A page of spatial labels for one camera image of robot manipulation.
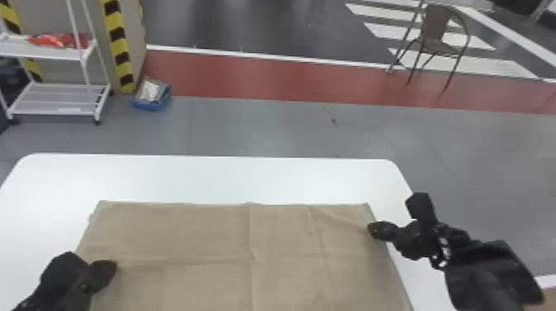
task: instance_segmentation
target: white table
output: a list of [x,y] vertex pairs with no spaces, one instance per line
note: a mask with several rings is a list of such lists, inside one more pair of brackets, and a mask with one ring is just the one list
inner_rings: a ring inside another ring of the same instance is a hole
[[[409,185],[388,160],[29,155],[0,188],[0,310],[37,286],[52,257],[74,250],[101,199],[189,203],[369,203],[405,225]],[[443,274],[391,256],[415,311],[453,310]]]

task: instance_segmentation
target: yellow and black striped pillar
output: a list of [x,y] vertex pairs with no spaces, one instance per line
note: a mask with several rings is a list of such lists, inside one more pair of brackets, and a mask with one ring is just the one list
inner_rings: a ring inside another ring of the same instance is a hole
[[112,53],[116,66],[116,76],[120,81],[120,91],[132,93],[135,90],[135,80],[120,2],[118,0],[100,0],[100,3],[103,6],[106,31],[110,40],[110,53]]
[[[13,8],[10,0],[0,0],[0,15],[10,32],[17,35],[21,35],[23,33],[22,26],[19,22],[19,16]],[[39,69],[39,65],[36,63],[36,60],[23,60],[23,65],[27,70],[29,70],[35,81],[42,82],[41,70]]]

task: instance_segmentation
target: blue tray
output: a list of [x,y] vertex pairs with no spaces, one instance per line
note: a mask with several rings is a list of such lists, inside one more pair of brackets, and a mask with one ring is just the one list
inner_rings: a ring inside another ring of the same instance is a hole
[[154,102],[147,102],[138,99],[133,99],[132,104],[133,107],[137,109],[156,111],[160,109],[162,106],[164,106],[166,103],[168,103],[168,100],[170,99],[171,96],[172,96],[172,86],[170,85],[162,95],[161,100],[154,101]]

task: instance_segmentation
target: white crosswalk stripe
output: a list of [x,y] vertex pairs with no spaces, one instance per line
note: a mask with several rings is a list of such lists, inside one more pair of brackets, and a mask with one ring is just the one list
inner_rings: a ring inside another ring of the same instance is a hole
[[[412,11],[393,10],[390,8],[364,6],[361,4],[346,3],[347,8],[355,15],[365,17],[380,17],[391,20],[407,21],[410,22],[414,13]],[[421,15],[417,16],[416,22],[421,23]],[[460,27],[456,22],[450,21],[448,25],[453,27]]]
[[[395,54],[396,49],[388,49],[392,54]],[[410,68],[415,62],[415,57],[417,57],[416,51],[409,50],[405,54],[401,63]],[[423,54],[419,60],[418,66],[420,67],[427,59],[429,55]],[[425,69],[432,69],[438,71],[451,71],[453,65],[455,64],[454,59],[449,59],[446,57],[434,57]],[[527,79],[537,79],[538,77],[528,71],[525,67],[517,64],[513,60],[498,60],[498,59],[488,59],[481,57],[463,56],[462,62],[458,66],[458,72],[466,74],[485,74],[485,75],[498,75],[516,78],[527,78]]]
[[419,6],[419,1],[414,0],[363,0],[364,2],[376,2],[376,3],[385,3],[385,4],[395,4],[397,6],[404,6],[404,7],[417,7]]
[[[406,27],[400,26],[390,26],[384,24],[374,24],[366,22],[365,26],[372,32],[373,35],[379,38],[395,39],[401,40],[404,37]],[[419,29],[412,29],[408,37],[408,41],[413,40],[418,37],[420,33]],[[463,46],[465,45],[465,40],[467,36],[459,33],[447,32],[444,34],[443,40],[449,45]],[[483,50],[494,50],[495,48],[481,40],[478,36],[472,36],[471,41],[469,41],[469,47],[483,49]]]

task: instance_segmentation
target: gray concrete floor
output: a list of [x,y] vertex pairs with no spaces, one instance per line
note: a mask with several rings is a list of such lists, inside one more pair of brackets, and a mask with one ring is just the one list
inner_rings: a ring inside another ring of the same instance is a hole
[[117,96],[101,127],[52,117],[10,127],[0,179],[33,152],[386,158],[431,193],[442,220],[507,240],[536,275],[556,273],[553,116],[214,98],[144,112]]

